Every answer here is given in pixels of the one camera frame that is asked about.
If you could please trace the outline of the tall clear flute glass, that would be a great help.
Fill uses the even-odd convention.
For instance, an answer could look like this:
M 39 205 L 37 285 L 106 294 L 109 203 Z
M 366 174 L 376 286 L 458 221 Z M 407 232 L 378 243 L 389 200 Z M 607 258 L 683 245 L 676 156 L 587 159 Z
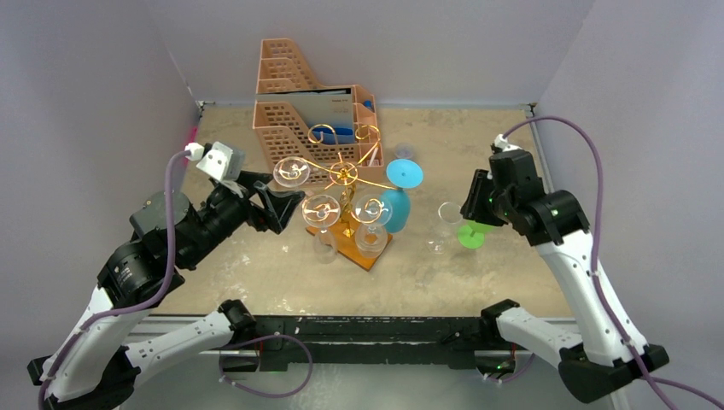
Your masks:
M 326 194 L 309 196 L 302 203 L 303 220 L 316 229 L 312 249 L 319 263 L 330 264 L 337 256 L 337 242 L 330 228 L 339 220 L 341 210 L 340 203 Z

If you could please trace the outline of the small clear goblet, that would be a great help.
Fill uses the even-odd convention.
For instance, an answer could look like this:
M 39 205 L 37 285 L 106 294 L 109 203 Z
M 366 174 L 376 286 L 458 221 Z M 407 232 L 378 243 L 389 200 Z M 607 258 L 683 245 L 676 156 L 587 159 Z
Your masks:
M 432 229 L 426 239 L 427 249 L 436 255 L 445 254 L 453 245 L 462 219 L 458 203 L 443 202 L 437 208 Z

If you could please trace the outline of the blue plastic goblet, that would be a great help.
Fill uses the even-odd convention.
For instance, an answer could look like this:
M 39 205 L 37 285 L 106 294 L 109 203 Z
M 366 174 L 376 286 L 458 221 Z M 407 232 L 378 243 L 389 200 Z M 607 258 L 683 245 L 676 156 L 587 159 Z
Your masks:
M 392 210 L 385 229 L 389 233 L 397 233 L 405 228 L 412 210 L 412 200 L 407 191 L 418 187 L 423 182 L 424 174 L 415 161 L 396 159 L 387 165 L 386 176 L 394 188 L 381 194 Z

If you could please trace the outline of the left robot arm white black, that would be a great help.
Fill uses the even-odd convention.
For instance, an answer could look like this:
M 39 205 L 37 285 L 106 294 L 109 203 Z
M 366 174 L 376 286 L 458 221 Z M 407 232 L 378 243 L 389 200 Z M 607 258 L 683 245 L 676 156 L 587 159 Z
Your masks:
M 31 360 L 27 370 L 40 388 L 42 409 L 112 409 L 156 373 L 204 350 L 245 349 L 256 336 L 254 316 L 239 300 L 227 300 L 179 330 L 141 343 L 126 338 L 184 283 L 240 226 L 281 233 L 303 202 L 299 190 L 274 191 L 272 176 L 244 172 L 237 190 L 215 183 L 195 208 L 177 190 L 159 191 L 130 222 L 131 239 L 98 274 L 90 302 L 62 346 Z

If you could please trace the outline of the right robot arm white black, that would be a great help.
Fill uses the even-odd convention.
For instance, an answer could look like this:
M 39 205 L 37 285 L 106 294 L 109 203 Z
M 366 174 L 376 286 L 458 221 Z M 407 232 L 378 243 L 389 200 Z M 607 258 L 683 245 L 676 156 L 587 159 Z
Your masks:
M 481 340 L 492 348 L 510 342 L 529 350 L 555 367 L 569 393 L 583 403 L 667 365 L 665 348 L 646 341 L 603 268 L 593 265 L 593 235 L 577 199 L 566 190 L 545 192 L 526 150 L 495 153 L 489 164 L 474 174 L 463 218 L 509 224 L 525 237 L 551 269 L 579 330 L 566 331 L 506 299 L 482 310 Z

